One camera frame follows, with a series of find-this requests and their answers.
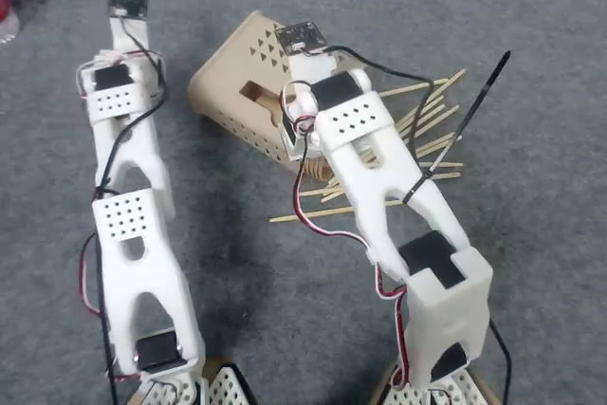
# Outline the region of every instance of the bamboo skewer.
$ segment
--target bamboo skewer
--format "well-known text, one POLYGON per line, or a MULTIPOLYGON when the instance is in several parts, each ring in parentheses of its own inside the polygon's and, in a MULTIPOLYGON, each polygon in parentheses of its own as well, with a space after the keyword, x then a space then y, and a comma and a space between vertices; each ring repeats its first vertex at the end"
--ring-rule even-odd
MULTIPOLYGON (((440 80, 434 80, 434 85, 444 84, 448 81, 447 78, 441 78, 440 80)), ((407 92, 414 92, 418 89, 423 89, 428 87, 428 83, 420 83, 413 85, 406 85, 404 87, 399 87, 397 89, 384 90, 383 92, 379 92, 380 97, 391 97, 393 95, 398 94, 406 94, 407 92)))

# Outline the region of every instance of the white 3d-printed bracket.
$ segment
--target white 3d-printed bracket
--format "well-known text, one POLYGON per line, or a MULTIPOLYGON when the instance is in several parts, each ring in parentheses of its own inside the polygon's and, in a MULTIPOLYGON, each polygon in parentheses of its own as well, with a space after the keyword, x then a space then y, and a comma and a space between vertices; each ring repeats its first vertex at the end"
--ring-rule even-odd
MULTIPOLYGON (((99 163, 95 181, 99 185, 118 134, 126 124, 150 109, 150 98, 142 84, 131 83, 90 92, 86 105, 95 137, 99 163)), ((150 181, 165 218, 175 218, 169 173, 160 158, 152 116, 140 121, 132 129, 131 137, 120 145, 109 174, 110 187, 120 190, 127 171, 133 167, 139 167, 150 181)))
POLYGON ((171 251, 162 212, 151 189, 124 193, 92 204, 103 251, 103 279, 112 342, 121 371, 134 374, 138 298, 153 294, 173 320, 181 356, 197 364, 204 360, 204 343, 186 279, 171 251), (140 237, 143 255, 129 258, 125 241, 140 237))
POLYGON ((455 343, 467 361, 480 356, 488 325, 487 297, 492 269, 472 248, 438 187, 427 180, 409 201, 433 230, 441 232, 456 252, 451 260, 465 280, 448 289, 426 268, 413 276, 390 238, 384 201, 402 199, 421 171, 394 127, 376 92, 321 111, 315 122, 322 152, 355 208, 357 226, 369 243, 367 255, 392 278, 408 287, 409 322, 405 332, 411 347, 410 381, 417 389, 431 383, 432 368, 455 343), (371 147, 378 166, 370 169, 357 148, 371 147))

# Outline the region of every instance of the perforated foot plate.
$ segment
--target perforated foot plate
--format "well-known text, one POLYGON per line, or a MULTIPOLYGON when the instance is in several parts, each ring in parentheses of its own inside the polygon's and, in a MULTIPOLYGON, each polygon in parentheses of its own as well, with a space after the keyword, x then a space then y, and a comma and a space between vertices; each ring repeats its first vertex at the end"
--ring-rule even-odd
POLYGON ((428 391, 418 391, 410 385, 407 385, 402 391, 387 388, 383 400, 380 400, 378 404, 429 405, 433 403, 436 405, 489 405, 466 370, 438 381, 428 391))

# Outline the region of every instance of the cable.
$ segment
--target cable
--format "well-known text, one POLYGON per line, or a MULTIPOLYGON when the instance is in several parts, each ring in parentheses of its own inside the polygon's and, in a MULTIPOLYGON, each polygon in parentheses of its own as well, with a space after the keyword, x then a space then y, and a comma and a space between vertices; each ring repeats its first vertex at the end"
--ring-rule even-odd
POLYGON ((304 147, 303 154, 302 154, 302 159, 300 161, 300 168, 299 168, 299 171, 297 172, 297 177, 295 178, 295 184, 293 185, 293 209, 295 210, 295 214, 302 221, 302 223, 304 225, 306 225, 308 228, 310 228, 314 232, 320 234, 321 236, 349 237, 350 239, 354 239, 355 241, 358 241, 361 244, 363 244, 366 249, 369 249, 369 244, 367 243, 367 241, 364 240, 364 238, 362 236, 359 236, 358 234, 355 234, 351 231, 345 231, 345 230, 337 230, 337 231, 324 230, 323 228, 319 227, 314 222, 312 222, 309 218, 307 218, 304 211, 302 210, 302 202, 300 200, 300 187, 302 184, 302 179, 304 177, 304 165, 305 165, 305 158, 307 157, 307 149, 308 149, 308 145, 307 145, 308 136, 309 136, 309 132, 305 132, 303 134, 303 147, 304 147))
POLYGON ((97 288, 99 293, 99 312, 101 317, 101 332, 103 334, 103 351, 105 353, 105 367, 107 378, 110 383, 112 403, 118 405, 118 393, 116 391, 116 378, 114 377, 114 361, 112 359, 112 348, 110 345, 110 334, 107 324, 107 312, 105 310, 105 292, 103 290, 103 258, 101 255, 101 243, 99 236, 95 236, 95 256, 97 257, 97 288))
POLYGON ((286 109, 286 88, 288 86, 290 86, 291 84, 305 84, 308 87, 310 87, 312 84, 310 84, 308 81, 304 81, 304 80, 293 80, 293 81, 288 81, 285 83, 285 85, 283 85, 283 89, 281 90, 281 93, 279 95, 279 99, 281 101, 281 110, 283 111, 283 114, 286 116, 286 118, 289 119, 289 121, 291 123, 294 123, 295 120, 293 120, 293 118, 291 118, 291 115, 288 114, 288 111, 286 109))
POLYGON ((502 398, 502 405, 508 405, 508 398, 510 396, 510 383, 512 381, 512 357, 510 356, 510 352, 502 339, 502 335, 497 330, 497 326, 492 319, 489 319, 489 327, 491 328, 491 332, 493 336, 495 336, 495 340, 497 340, 502 352, 504 353, 504 358, 506 358, 506 381, 504 383, 504 395, 502 398))
POLYGON ((472 117, 474 116, 474 114, 476 114, 476 111, 481 106, 481 103, 487 96, 487 93, 489 92, 489 90, 491 89, 491 87, 493 86, 495 81, 497 80, 498 76, 500 76, 500 74, 502 73, 504 66, 510 59, 510 54, 511 54, 510 51, 506 51, 504 53, 504 55, 502 56, 502 59, 500 59, 500 62, 495 66, 495 68, 491 72, 491 75, 489 76, 487 82, 485 83, 485 85, 483 85, 483 87, 481 88, 481 91, 476 96, 476 100, 474 100, 474 103, 472 104, 472 106, 470 107, 470 109, 468 110, 468 112, 466 113, 464 118, 462 119, 462 121, 459 123, 459 125, 455 129, 455 133, 451 137, 451 140, 447 143, 445 148, 441 151, 441 153, 438 155, 438 157, 434 160, 432 165, 430 165, 429 168, 427 168, 426 170, 423 171, 422 176, 414 183, 414 185, 411 187, 409 192, 403 198, 402 204, 407 204, 409 202, 409 200, 412 198, 412 196, 414 195, 414 193, 417 192, 417 190, 422 186, 422 184, 426 180, 428 180, 430 177, 432 177, 434 170, 436 169, 438 164, 445 158, 445 156, 447 155, 447 152, 451 149, 451 147, 453 147, 453 144, 455 144, 455 142, 462 136, 462 133, 464 133, 464 129, 466 129, 466 127, 468 126, 472 117))
POLYGON ((124 30, 124 33, 133 41, 133 43, 145 55, 145 57, 148 59, 148 61, 150 61, 150 64, 156 71, 157 76, 158 76, 158 87, 160 88, 161 93, 160 93, 160 99, 158 100, 157 104, 152 106, 145 113, 143 113, 140 116, 138 116, 137 118, 135 118, 132 122, 130 122, 128 125, 126 125, 120 131, 120 133, 118 133, 118 136, 116 137, 116 139, 114 140, 114 144, 112 145, 112 149, 110 150, 110 154, 107 158, 107 162, 105 163, 105 168, 104 168, 103 174, 101 176, 101 181, 96 188, 96 197, 97 198, 100 198, 101 194, 108 190, 108 189, 106 189, 106 186, 109 184, 109 181, 110 181, 109 174, 112 169, 112 164, 114 163, 114 160, 116 159, 116 154, 118 153, 118 149, 119 149, 120 144, 122 143, 122 140, 124 139, 124 137, 131 130, 133 130, 133 128, 135 128, 135 126, 138 123, 140 123, 142 120, 145 120, 145 119, 149 118, 150 116, 152 116, 158 110, 158 108, 160 108, 160 106, 162 106, 164 104, 164 102, 166 101, 167 92, 168 92, 168 90, 166 88, 166 82, 164 80, 164 75, 162 74, 162 70, 161 70, 160 66, 154 61, 154 59, 152 59, 150 52, 145 47, 143 47, 141 42, 137 38, 135 38, 133 36, 133 34, 131 34, 126 29, 126 25, 124 24, 124 20, 122 18, 120 18, 120 23, 122 24, 122 29, 124 30))
POLYGON ((86 289, 86 250, 88 248, 88 245, 96 235, 97 234, 95 232, 89 235, 84 241, 83 247, 80 250, 80 266, 78 268, 78 290, 80 292, 80 298, 83 301, 86 310, 91 312, 96 317, 99 317, 101 315, 101 312, 88 299, 88 292, 86 289))
POLYGON ((341 51, 341 52, 350 54, 352 57, 354 57, 358 61, 362 62, 363 64, 369 65, 372 68, 375 68, 375 69, 382 71, 384 73, 387 73, 389 75, 398 76, 399 78, 406 78, 408 80, 413 80, 413 81, 420 81, 422 83, 428 84, 428 88, 424 92, 424 96, 422 97, 421 102, 419 103, 419 105, 417 106, 417 109, 415 110, 414 118, 411 122, 411 130, 409 132, 409 137, 408 137, 408 148, 411 151, 411 155, 413 156, 415 162, 417 163, 418 162, 417 152, 415 151, 415 134, 417 133, 417 124, 419 123, 419 118, 421 116, 421 112, 424 109, 424 106, 426 105, 426 103, 428 102, 428 99, 430 98, 430 95, 434 91, 434 81, 432 79, 426 78, 424 76, 417 76, 412 73, 405 73, 402 71, 392 70, 392 68, 390 68, 386 65, 382 65, 382 64, 378 64, 376 62, 370 61, 369 59, 361 56, 354 49, 352 49, 351 47, 348 47, 348 46, 343 46, 343 45, 327 46, 326 48, 322 49, 319 52, 314 52, 314 53, 306 52, 305 55, 314 56, 314 55, 324 54, 324 53, 329 53, 329 52, 334 52, 334 51, 341 51))

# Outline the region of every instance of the black wire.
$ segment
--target black wire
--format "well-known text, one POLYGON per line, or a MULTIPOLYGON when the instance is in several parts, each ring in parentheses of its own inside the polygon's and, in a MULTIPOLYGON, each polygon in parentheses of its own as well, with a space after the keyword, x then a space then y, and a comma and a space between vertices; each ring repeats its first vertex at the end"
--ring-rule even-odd
POLYGON ((103 333, 103 351, 105 352, 105 366, 110 383, 112 403, 118 405, 118 392, 116 391, 116 378, 114 377, 114 360, 110 345, 110 333, 107 325, 107 312, 105 310, 105 292, 103 289, 103 255, 99 236, 95 236, 95 256, 97 257, 97 289, 99 296, 99 313, 101 318, 101 332, 103 333))
POLYGON ((415 110, 414 119, 411 123, 411 130, 409 131, 409 138, 408 138, 409 150, 411 151, 411 155, 413 156, 415 163, 418 163, 417 152, 415 151, 415 134, 417 133, 417 124, 419 123, 419 118, 421 116, 421 112, 424 110, 424 106, 426 105, 426 102, 428 101, 428 99, 430 98, 430 95, 434 91, 434 81, 431 80, 430 78, 426 78, 424 76, 417 76, 412 73, 405 73, 403 71, 392 70, 392 68, 390 68, 386 65, 382 65, 382 64, 378 64, 376 62, 370 61, 369 59, 361 56, 354 49, 352 49, 351 47, 348 47, 348 46, 332 45, 332 46, 328 46, 328 47, 324 48, 320 52, 308 53, 308 55, 323 54, 323 53, 334 52, 334 51, 341 51, 341 52, 350 54, 352 57, 354 57, 358 61, 361 61, 363 64, 367 64, 367 65, 371 66, 372 68, 375 68, 375 69, 382 71, 384 73, 387 73, 389 75, 398 76, 399 78, 406 78, 408 80, 420 81, 420 82, 428 84, 428 88, 424 92, 424 96, 423 96, 421 102, 419 103, 419 105, 417 106, 417 109, 415 110))
POLYGON ((101 176, 100 184, 96 189, 96 198, 97 199, 99 199, 101 197, 102 193, 108 192, 107 185, 109 184, 109 181, 110 181, 109 174, 112 169, 112 164, 114 163, 114 160, 116 159, 116 154, 118 153, 118 149, 120 147, 120 144, 122 143, 122 140, 125 138, 125 136, 131 130, 133 130, 133 128, 135 128, 135 126, 138 123, 140 123, 142 120, 145 120, 145 119, 149 118, 150 116, 152 116, 158 110, 158 108, 160 108, 160 106, 162 106, 164 104, 164 102, 166 101, 166 98, 167 98, 166 82, 164 80, 164 75, 162 74, 162 69, 160 68, 160 65, 152 58, 152 56, 150 55, 150 52, 141 44, 141 42, 126 29, 124 20, 121 18, 120 18, 120 23, 122 24, 122 29, 124 30, 124 33, 133 41, 133 43, 145 55, 145 57, 148 59, 148 61, 150 61, 150 64, 156 71, 157 76, 158 76, 158 87, 161 90, 161 94, 160 94, 160 100, 158 101, 157 104, 155 104, 152 108, 150 108, 145 113, 143 113, 142 115, 137 117, 131 123, 126 125, 120 131, 118 136, 116 137, 116 140, 114 141, 110 154, 107 158, 107 162, 105 163, 105 168, 103 170, 103 175, 101 176))
POLYGON ((504 353, 504 358, 506 358, 506 381, 504 383, 504 396, 502 398, 502 405, 508 405, 508 398, 510 396, 510 383, 512 381, 512 357, 510 356, 510 352, 502 339, 502 335, 497 330, 497 326, 495 322, 489 319, 489 327, 491 328, 491 332, 495 336, 495 340, 497 340, 502 352, 504 353))
MULTIPOLYGON (((489 92, 489 90, 491 89, 493 84, 495 83, 495 80, 497 80, 498 76, 500 76, 500 73, 502 73, 502 70, 504 69, 506 62, 508 62, 508 59, 510 59, 510 51, 506 51, 504 53, 504 55, 502 56, 502 59, 500 59, 500 62, 495 66, 495 68, 491 72, 491 75, 489 76, 487 82, 485 83, 485 85, 483 85, 483 88, 481 89, 479 94, 476 96, 474 103, 472 104, 472 106, 470 107, 470 109, 468 110, 468 112, 466 113, 464 118, 462 119, 462 121, 459 123, 459 125, 455 129, 455 133, 451 137, 450 143, 448 143, 447 146, 445 146, 444 151, 448 152, 449 149, 451 148, 451 146, 455 143, 455 141, 459 137, 461 137, 462 133, 464 132, 464 129, 468 126, 470 120, 472 119, 474 114, 476 114, 476 111, 481 106, 481 103, 487 96, 487 93, 489 92)), ((402 200, 402 204, 407 204, 409 202, 409 200, 412 198, 412 196, 415 194, 415 192, 417 192, 417 190, 419 190, 419 188, 422 186, 422 184, 424 182, 426 182, 426 180, 431 178, 432 175, 433 175, 433 170, 426 169, 422 173, 421 177, 411 187, 409 192, 405 195, 405 197, 402 200)))

